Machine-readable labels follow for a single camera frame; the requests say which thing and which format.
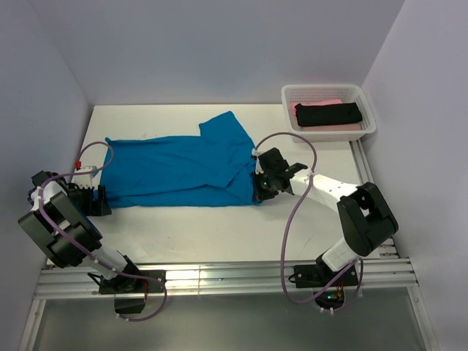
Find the blue t-shirt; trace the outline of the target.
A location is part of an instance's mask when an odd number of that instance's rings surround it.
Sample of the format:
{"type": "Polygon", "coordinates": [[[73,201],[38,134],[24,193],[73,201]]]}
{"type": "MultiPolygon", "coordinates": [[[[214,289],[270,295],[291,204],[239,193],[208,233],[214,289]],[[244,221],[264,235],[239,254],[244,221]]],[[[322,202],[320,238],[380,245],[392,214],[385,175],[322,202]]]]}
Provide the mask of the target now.
{"type": "Polygon", "coordinates": [[[255,203],[254,143],[234,113],[199,125],[198,135],[112,140],[100,183],[111,208],[224,207],[255,203]]]}

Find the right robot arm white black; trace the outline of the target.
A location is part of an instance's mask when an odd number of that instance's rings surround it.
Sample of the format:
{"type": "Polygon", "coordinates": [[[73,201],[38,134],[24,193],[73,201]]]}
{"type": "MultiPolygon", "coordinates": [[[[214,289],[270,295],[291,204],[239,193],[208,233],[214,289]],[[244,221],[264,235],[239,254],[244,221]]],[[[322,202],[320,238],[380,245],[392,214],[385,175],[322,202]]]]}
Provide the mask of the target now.
{"type": "Polygon", "coordinates": [[[342,237],[317,259],[317,278],[323,284],[334,284],[348,263],[369,256],[399,230],[376,184],[344,183],[314,173],[298,162],[289,165],[277,148],[253,150],[252,156],[256,160],[252,174],[254,201],[263,202],[287,193],[298,196],[300,202],[309,198],[338,214],[342,237]]]}

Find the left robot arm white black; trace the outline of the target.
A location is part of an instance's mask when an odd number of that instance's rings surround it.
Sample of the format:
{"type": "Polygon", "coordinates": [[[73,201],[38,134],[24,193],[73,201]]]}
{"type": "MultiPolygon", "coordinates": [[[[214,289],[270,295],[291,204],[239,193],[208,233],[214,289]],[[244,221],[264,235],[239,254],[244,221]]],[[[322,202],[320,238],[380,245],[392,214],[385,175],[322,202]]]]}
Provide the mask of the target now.
{"type": "Polygon", "coordinates": [[[133,293],[144,285],[143,275],[124,254],[102,245],[102,234],[91,216],[108,216],[112,210],[103,185],[93,187],[92,175],[82,184],[68,182],[58,173],[40,171],[31,177],[31,210],[18,224],[57,267],[92,267],[100,289],[133,293]]]}

